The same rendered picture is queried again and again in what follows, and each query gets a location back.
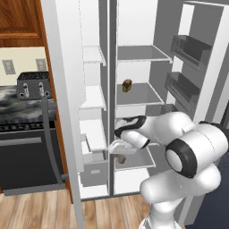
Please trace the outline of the brown wooden side panel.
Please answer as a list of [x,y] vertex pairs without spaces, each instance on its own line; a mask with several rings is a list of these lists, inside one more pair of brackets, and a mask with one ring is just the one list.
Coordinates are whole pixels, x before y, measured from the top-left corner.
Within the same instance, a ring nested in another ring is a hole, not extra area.
[[[45,48],[45,54],[46,54],[46,60],[47,60],[47,69],[49,71],[49,76],[50,76],[52,95],[53,95],[54,102],[57,102],[56,94],[55,94],[54,77],[53,77],[53,73],[52,73],[52,65],[51,65],[50,54],[49,54],[49,49],[48,49],[47,34],[46,34],[46,28],[45,28],[45,22],[44,22],[44,17],[43,17],[41,0],[36,0],[36,5],[37,5],[37,11],[38,11],[38,24],[40,27],[40,36],[41,36],[42,44],[44,45],[44,48]],[[59,145],[59,149],[60,149],[62,167],[63,167],[64,174],[68,174],[68,166],[67,166],[66,154],[65,154],[65,149],[64,149],[64,139],[63,139],[63,134],[62,134],[60,115],[59,115],[59,112],[57,109],[55,110],[55,117],[56,117],[55,129],[56,129],[56,135],[57,135],[58,145]],[[69,194],[70,194],[70,201],[73,204],[72,188],[71,188],[69,178],[65,179],[65,184],[66,184],[66,189],[69,191]]]

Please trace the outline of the black oven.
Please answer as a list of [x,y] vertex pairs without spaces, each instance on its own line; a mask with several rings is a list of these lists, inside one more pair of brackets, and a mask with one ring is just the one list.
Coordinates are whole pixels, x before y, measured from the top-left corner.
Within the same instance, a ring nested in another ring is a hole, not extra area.
[[0,125],[0,140],[35,137],[42,142],[0,147],[0,188],[5,196],[65,189],[65,182],[55,178],[42,122]]

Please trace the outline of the brown wooden cupboard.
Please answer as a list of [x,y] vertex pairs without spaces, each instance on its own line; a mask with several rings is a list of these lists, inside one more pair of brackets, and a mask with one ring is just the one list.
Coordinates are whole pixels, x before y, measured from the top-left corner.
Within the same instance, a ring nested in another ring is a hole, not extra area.
[[40,0],[0,0],[0,47],[44,46]]

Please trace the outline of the grey fridge shelf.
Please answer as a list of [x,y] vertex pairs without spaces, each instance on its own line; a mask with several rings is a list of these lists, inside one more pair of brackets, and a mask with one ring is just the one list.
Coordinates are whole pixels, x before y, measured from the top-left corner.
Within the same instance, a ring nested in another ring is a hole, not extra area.
[[117,48],[119,62],[173,62],[172,58],[156,46],[123,46]]
[[123,86],[116,88],[116,104],[118,106],[162,105],[163,99],[149,82],[133,83],[128,92],[123,92]]
[[156,163],[154,158],[152,157],[151,150],[152,146],[141,149],[132,155],[127,155],[125,162],[120,164],[118,161],[115,161],[115,170],[116,171],[124,171],[124,170],[132,170],[138,168],[148,168],[155,167]]

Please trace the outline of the white fridge door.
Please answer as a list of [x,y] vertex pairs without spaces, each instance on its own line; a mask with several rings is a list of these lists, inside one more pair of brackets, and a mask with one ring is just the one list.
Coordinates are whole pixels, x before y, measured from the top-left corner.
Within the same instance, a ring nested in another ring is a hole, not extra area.
[[216,94],[216,84],[229,47],[229,4],[184,2],[176,35],[187,35],[212,46],[208,67],[204,72],[193,69],[174,55],[171,72],[180,72],[200,89],[195,110],[186,111],[169,91],[167,95],[167,100],[186,112],[193,121],[201,121],[207,117]]

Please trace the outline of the grey freezer drawer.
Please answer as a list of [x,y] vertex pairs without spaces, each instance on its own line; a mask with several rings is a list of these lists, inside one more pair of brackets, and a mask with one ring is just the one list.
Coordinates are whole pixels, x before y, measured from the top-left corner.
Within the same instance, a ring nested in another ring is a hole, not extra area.
[[84,166],[81,183],[84,187],[104,185],[108,180],[108,163],[106,161]]

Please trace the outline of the white fridge drawer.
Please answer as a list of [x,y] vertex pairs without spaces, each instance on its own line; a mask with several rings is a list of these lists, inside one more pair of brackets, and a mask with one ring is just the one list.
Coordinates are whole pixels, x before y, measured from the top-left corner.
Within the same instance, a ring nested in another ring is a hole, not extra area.
[[116,118],[132,117],[137,115],[144,115],[146,113],[146,105],[138,106],[118,106],[116,108]]
[[146,168],[118,171],[114,174],[114,193],[139,192],[140,184],[148,178]]

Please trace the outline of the white freezer shelf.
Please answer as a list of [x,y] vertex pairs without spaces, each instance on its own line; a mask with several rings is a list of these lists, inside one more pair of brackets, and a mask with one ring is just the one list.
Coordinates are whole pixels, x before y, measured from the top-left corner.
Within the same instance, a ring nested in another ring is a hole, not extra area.
[[106,110],[106,102],[100,85],[86,87],[86,100],[81,109],[101,108]]
[[101,47],[83,47],[82,51],[83,61],[86,64],[103,64],[104,66],[106,66],[106,59],[103,55]]
[[80,121],[81,134],[88,138],[91,150],[106,149],[106,137],[100,119]]

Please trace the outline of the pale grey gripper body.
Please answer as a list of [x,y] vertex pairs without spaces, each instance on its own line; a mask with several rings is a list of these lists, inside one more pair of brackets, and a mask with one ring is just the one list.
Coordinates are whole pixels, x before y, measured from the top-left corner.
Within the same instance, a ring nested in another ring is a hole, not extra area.
[[125,140],[114,140],[108,147],[108,152],[113,155],[131,155],[137,150]]

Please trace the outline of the grey toaster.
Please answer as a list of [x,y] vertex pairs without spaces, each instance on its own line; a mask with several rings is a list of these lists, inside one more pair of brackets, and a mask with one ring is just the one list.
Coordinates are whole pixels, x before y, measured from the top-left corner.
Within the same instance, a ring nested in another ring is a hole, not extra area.
[[22,72],[17,78],[16,91],[20,100],[52,98],[49,72]]

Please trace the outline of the white fridge cabinet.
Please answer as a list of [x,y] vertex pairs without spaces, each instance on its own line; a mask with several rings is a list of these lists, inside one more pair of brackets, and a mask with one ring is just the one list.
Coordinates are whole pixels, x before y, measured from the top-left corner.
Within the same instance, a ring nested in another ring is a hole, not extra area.
[[[82,47],[99,46],[106,59],[103,64],[86,64],[84,61],[84,74],[86,87],[100,85],[106,110],[101,108],[81,109],[80,121],[100,119],[106,137],[106,149],[91,150],[92,162],[88,164],[108,163],[108,180],[104,185],[84,187],[79,174],[81,198],[84,200],[103,199],[115,196],[135,194],[129,192],[115,194],[115,161],[117,155],[108,152],[110,143],[115,139],[115,124],[121,118],[116,118],[116,88],[123,85],[126,79],[133,83],[149,82],[163,99],[162,105],[146,105],[144,115],[161,115],[173,110],[174,106],[166,98],[164,87],[166,74],[172,64],[169,62],[119,62],[117,48],[123,46],[156,46],[170,56],[155,41],[155,27],[158,16],[159,0],[80,0]],[[155,167],[148,167],[151,175],[160,169],[166,169],[164,148],[156,143],[152,146],[152,157]]]

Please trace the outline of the white freezer drawer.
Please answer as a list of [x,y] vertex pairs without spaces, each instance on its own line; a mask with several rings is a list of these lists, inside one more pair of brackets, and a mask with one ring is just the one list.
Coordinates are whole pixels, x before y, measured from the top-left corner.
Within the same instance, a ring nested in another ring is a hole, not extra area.
[[83,162],[85,164],[91,163],[92,162],[92,151],[89,146],[87,135],[85,133],[81,135],[81,150],[82,150]]

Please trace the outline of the grey door bin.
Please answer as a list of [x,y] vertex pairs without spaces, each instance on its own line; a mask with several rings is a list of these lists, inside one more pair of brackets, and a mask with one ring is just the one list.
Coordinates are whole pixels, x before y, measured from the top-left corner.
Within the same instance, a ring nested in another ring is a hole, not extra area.
[[212,46],[187,35],[173,37],[171,53],[197,71],[208,67]]
[[165,87],[186,111],[195,110],[200,89],[184,75],[180,72],[169,72],[166,76]]

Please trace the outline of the grey wall outlet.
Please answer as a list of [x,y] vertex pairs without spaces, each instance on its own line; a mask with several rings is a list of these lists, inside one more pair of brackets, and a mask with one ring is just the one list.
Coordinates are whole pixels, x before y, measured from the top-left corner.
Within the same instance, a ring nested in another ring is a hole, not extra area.
[[15,69],[12,60],[3,60],[4,70],[7,75],[15,74]]
[[47,63],[45,59],[37,59],[36,64],[39,72],[47,71]]

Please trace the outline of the white freezer door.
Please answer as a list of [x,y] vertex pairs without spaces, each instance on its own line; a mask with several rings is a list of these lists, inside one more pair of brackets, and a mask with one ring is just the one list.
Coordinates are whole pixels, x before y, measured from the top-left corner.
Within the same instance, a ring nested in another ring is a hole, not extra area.
[[78,173],[83,170],[79,109],[86,100],[80,0],[41,0],[77,229],[84,229]]

